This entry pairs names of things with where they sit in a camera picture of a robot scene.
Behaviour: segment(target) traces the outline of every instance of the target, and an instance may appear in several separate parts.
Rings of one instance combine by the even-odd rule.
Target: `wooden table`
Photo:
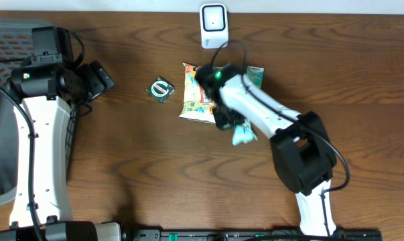
[[[75,220],[115,218],[165,229],[297,226],[294,194],[278,179],[269,142],[233,147],[232,131],[179,119],[182,62],[205,64],[197,13],[0,12],[75,31],[86,61],[116,86],[80,119],[68,191]],[[230,38],[265,68],[263,90],[318,113],[348,160],[352,179],[332,194],[335,222],[404,240],[404,16],[229,14]],[[229,48],[218,65],[239,63]],[[156,76],[176,91],[147,95]],[[333,184],[344,180],[340,164]],[[7,229],[12,204],[0,207]]]

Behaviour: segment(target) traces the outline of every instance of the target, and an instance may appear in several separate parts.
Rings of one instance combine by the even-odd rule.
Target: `white backdrop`
[[[0,0],[0,10],[197,12],[206,0]],[[404,14],[404,0],[222,0],[229,12]]]

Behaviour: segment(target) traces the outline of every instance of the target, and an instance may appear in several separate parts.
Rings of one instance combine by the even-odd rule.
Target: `teal packet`
[[[263,82],[264,68],[248,66],[247,76],[249,80],[259,88]],[[234,134],[232,138],[233,145],[239,145],[241,143],[250,143],[253,140],[257,140],[257,136],[251,128],[249,120],[245,120],[245,123],[234,128]]]

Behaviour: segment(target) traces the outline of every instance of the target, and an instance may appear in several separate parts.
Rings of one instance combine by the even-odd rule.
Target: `wood grain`
[[[182,62],[205,64],[198,14],[0,12],[75,31],[86,61],[116,86],[81,118],[68,183],[75,220],[117,217],[165,229],[260,229],[299,224],[267,139],[233,147],[231,132],[178,118]],[[263,90],[313,110],[348,159],[348,188],[332,194],[335,222],[404,240],[404,16],[229,14],[230,38],[265,68]],[[229,48],[217,64],[241,61]],[[145,92],[156,76],[176,92],[160,105]],[[334,169],[334,184],[344,179]],[[12,204],[0,207],[0,230]]]

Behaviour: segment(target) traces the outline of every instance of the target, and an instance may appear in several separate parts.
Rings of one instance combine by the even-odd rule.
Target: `gray basket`
[[[0,59],[24,58],[33,55],[31,30],[51,26],[38,19],[0,19]],[[6,79],[21,62],[0,64],[0,85],[7,87]],[[66,170],[72,157],[72,144],[78,119],[70,119],[66,134]],[[0,205],[14,199],[17,185],[17,121],[13,105],[0,93]]]

